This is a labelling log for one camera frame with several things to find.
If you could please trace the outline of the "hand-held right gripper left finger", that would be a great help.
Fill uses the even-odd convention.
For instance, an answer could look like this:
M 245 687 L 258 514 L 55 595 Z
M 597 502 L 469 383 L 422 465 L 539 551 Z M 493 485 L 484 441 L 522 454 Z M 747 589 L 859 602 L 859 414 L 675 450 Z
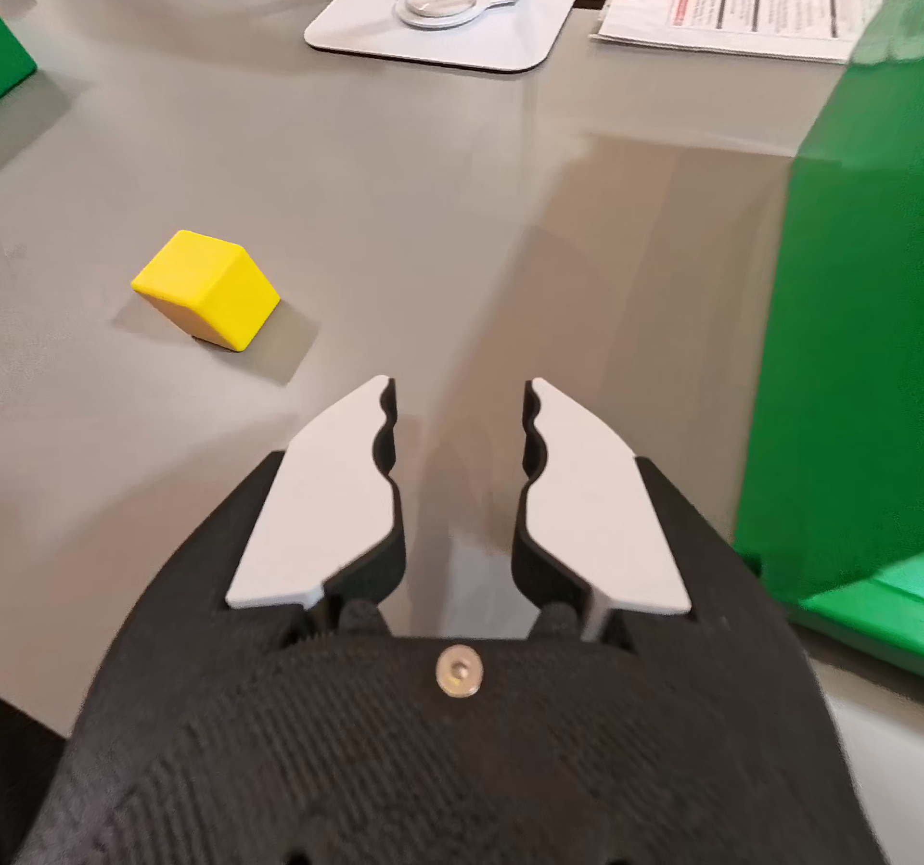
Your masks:
M 405 574 L 393 378 L 379 374 L 290 440 L 226 594 L 231 609 L 297 605 L 334 622 Z

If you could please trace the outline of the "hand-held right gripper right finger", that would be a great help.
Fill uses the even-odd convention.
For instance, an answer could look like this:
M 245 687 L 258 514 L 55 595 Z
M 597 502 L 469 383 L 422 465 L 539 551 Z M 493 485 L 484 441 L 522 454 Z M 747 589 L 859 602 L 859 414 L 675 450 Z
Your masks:
M 621 616 L 692 620 L 692 599 L 631 446 L 548 380 L 524 387 L 525 483 L 513 581 L 579 640 L 629 640 Z

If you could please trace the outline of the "yellow cube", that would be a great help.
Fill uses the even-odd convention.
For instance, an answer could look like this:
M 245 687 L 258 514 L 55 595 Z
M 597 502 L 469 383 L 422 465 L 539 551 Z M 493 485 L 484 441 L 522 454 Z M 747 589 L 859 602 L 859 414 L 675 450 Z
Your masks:
M 130 286 L 184 333 L 233 352 L 248 349 L 281 302 L 243 246 L 186 229 Z

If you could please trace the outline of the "green plastic bin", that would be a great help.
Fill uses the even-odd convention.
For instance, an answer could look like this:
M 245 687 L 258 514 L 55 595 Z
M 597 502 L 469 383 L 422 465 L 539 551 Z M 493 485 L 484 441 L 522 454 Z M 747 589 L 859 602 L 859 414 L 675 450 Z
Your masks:
M 796 624 L 923 671 L 923 0 L 799 147 L 734 547 Z
M 4 20 L 0 22 L 0 37 L 0 96 L 4 98 L 13 89 L 36 74 L 38 66 Z

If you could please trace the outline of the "grey desk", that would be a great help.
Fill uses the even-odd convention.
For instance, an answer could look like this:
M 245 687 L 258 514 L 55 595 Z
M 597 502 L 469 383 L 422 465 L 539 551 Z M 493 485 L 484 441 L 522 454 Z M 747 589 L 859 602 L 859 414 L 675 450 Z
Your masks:
M 895 863 L 832 678 L 610 374 L 654 210 L 526 83 L 310 51 L 327 0 L 34 0 L 87 86 L 14 95 L 2 659 L 125 594 L 15 863 Z M 133 292 L 179 230 L 281 297 L 248 349 Z M 393 378 L 405 574 L 332 624 L 225 594 L 292 437 Z M 526 381 L 635 452 L 692 620 L 579 640 L 513 581 Z

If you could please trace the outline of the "white board stand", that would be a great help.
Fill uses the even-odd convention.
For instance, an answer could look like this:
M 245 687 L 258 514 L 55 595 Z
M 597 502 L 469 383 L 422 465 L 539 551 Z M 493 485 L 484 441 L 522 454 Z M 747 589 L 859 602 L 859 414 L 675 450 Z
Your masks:
M 519 74 L 548 57 L 576 0 L 332 0 L 304 31 L 315 51 Z

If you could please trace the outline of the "laminated paper sheet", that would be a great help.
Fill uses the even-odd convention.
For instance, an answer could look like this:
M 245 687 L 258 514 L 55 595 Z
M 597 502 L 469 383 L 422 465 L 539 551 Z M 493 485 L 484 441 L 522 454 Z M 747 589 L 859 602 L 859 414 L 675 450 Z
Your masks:
M 597 37 L 844 65 L 885 0 L 610 0 Z

